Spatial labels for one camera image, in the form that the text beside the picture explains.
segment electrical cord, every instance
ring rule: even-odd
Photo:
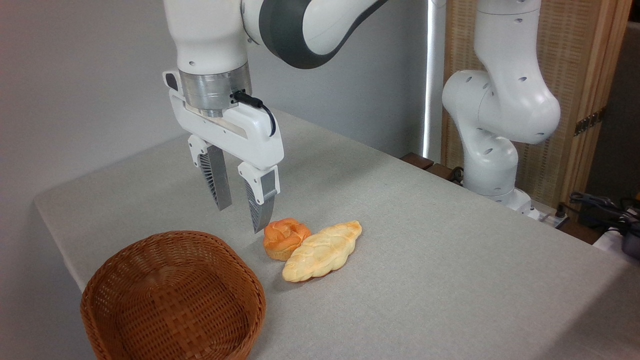
[[[569,195],[572,204],[585,204],[591,207],[601,209],[606,213],[615,215],[616,217],[634,218],[640,221],[637,214],[633,214],[627,210],[617,207],[608,197],[597,197],[587,193],[573,192]]]
[[[581,217],[584,217],[589,221],[596,222],[601,226],[607,226],[608,228],[610,228],[607,231],[612,231],[613,229],[615,229],[623,236],[628,233],[633,234],[634,236],[640,236],[640,227],[638,226],[638,221],[640,221],[640,218],[638,217],[638,215],[617,207],[608,197],[597,197],[587,193],[573,192],[571,193],[569,198],[570,203],[585,205],[586,209],[580,211],[563,202],[560,203],[559,207],[571,210]],[[598,218],[595,215],[589,215],[586,212],[590,209],[602,210],[605,213],[613,215],[614,219],[605,220],[602,218]]]
[[[258,99],[257,97],[253,97],[251,95],[248,95],[246,93],[246,90],[238,90],[236,92],[234,92],[231,95],[231,103],[234,104],[235,102],[241,102],[243,104],[247,104],[253,108],[256,109],[262,109],[264,110],[267,115],[269,115],[269,119],[271,119],[271,134],[269,135],[269,137],[271,138],[273,135],[275,135],[276,133],[276,118],[273,116],[273,113],[271,112],[271,110],[269,110],[269,108],[267,108],[264,103],[262,102],[262,100]]]

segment brown woven basket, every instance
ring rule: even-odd
[[[98,359],[246,359],[265,308],[262,285],[224,241],[173,231],[107,260],[80,311]]]

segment white wall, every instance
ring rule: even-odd
[[[421,0],[390,0],[323,68],[253,49],[254,94],[390,154],[418,151],[423,27]],[[0,358],[92,358],[33,197],[181,134],[161,81],[174,57],[160,0],[0,0]]]

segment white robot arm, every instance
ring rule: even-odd
[[[264,44],[289,65],[329,61],[386,0],[164,0],[178,70],[164,82],[189,148],[219,209],[231,205],[222,151],[243,162],[253,229],[271,219],[284,157],[273,114],[251,96],[247,43]]]
[[[478,0],[474,47],[487,71],[457,72],[443,92],[463,143],[465,188],[533,218],[531,198],[515,188],[518,153],[510,140],[543,142],[560,121],[536,55],[540,6]]]
[[[243,160],[255,232],[270,221],[280,193],[282,139],[273,114],[251,96],[247,43],[312,69],[386,1],[164,0],[178,52],[178,70],[165,72],[164,81],[220,209],[231,204],[222,150]],[[465,187],[527,214],[531,200],[515,189],[518,155],[507,138],[539,143],[559,121],[536,56],[540,2],[478,0],[476,52],[488,72],[456,73],[443,96],[464,144]]]

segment bread loaf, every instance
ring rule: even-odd
[[[282,277],[286,281],[299,282],[338,270],[355,249],[361,233],[360,223],[352,221],[309,236],[287,260]]]
[[[275,221],[264,228],[264,251],[271,259],[287,261],[311,230],[294,218]]]

